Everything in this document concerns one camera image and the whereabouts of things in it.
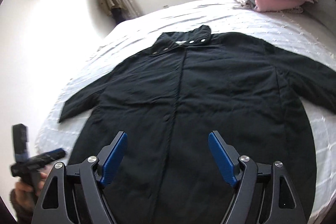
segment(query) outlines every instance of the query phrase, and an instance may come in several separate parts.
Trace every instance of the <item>blue gripper pad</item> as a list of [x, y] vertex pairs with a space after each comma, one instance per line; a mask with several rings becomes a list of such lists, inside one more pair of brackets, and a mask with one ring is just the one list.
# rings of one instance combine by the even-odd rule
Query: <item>blue gripper pad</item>
[[126, 148], [127, 134], [123, 133], [102, 167], [102, 176], [100, 179], [100, 183], [104, 187], [106, 187], [113, 181], [114, 176], [116, 175], [118, 167], [121, 163], [121, 160], [124, 157]]
[[234, 174], [234, 165], [213, 132], [208, 138], [210, 151], [226, 183], [235, 187], [238, 180]]

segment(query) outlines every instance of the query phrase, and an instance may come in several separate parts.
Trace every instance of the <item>dark garment hanging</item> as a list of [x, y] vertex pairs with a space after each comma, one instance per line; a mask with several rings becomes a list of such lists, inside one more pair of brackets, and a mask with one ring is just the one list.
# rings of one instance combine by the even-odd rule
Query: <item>dark garment hanging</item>
[[69, 164], [128, 134], [104, 190], [118, 224], [220, 223], [232, 189], [208, 148], [212, 130], [256, 162], [282, 161], [308, 219], [316, 160], [299, 96], [336, 113], [336, 72], [262, 39], [201, 26], [163, 33], [66, 101], [59, 121], [95, 108]]

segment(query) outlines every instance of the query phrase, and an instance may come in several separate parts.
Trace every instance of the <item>silver bolt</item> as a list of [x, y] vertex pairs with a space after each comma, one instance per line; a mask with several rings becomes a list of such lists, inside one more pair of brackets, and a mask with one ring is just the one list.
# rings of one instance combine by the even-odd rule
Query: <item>silver bolt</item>
[[97, 160], [96, 156], [91, 156], [87, 159], [88, 162], [95, 162]]
[[63, 163], [61, 163], [61, 162], [58, 162], [58, 163], [55, 164], [56, 169], [60, 169], [62, 166], [63, 166]]
[[249, 156], [240, 156], [240, 160], [244, 162], [248, 162], [250, 160]]
[[275, 166], [281, 168], [281, 167], [283, 166], [283, 164], [282, 164], [281, 161], [278, 161], [278, 160], [277, 160], [277, 161], [275, 162]]

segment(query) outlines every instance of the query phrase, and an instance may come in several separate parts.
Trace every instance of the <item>bed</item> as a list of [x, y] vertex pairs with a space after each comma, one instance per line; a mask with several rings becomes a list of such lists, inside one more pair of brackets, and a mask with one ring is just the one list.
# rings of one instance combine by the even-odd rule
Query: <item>bed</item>
[[[193, 30], [209, 25], [212, 33], [242, 32], [278, 47], [308, 56], [336, 70], [333, 34], [308, 15], [257, 13], [234, 0], [200, 0], [119, 24], [82, 70], [69, 81], [44, 122], [36, 140], [39, 153], [63, 147], [68, 154], [90, 116], [90, 111], [59, 124], [64, 102], [125, 58], [150, 47], [162, 32]], [[320, 223], [336, 198], [336, 115], [303, 100], [312, 127], [317, 163], [316, 195], [309, 223]]]

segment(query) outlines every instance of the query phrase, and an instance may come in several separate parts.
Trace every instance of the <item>jacket sleeve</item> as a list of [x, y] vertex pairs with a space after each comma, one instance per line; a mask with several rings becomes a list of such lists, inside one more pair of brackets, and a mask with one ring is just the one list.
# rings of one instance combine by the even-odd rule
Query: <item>jacket sleeve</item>
[[58, 122], [74, 117], [86, 110], [95, 107], [98, 103], [100, 94], [105, 90], [112, 75], [110, 73], [95, 80], [91, 84], [70, 97], [64, 104]]
[[263, 43], [270, 62], [284, 72], [298, 95], [336, 113], [336, 71], [308, 57]]
[[10, 201], [16, 212], [17, 224], [31, 224], [33, 218], [33, 211], [27, 211], [16, 202], [14, 189], [10, 193]]

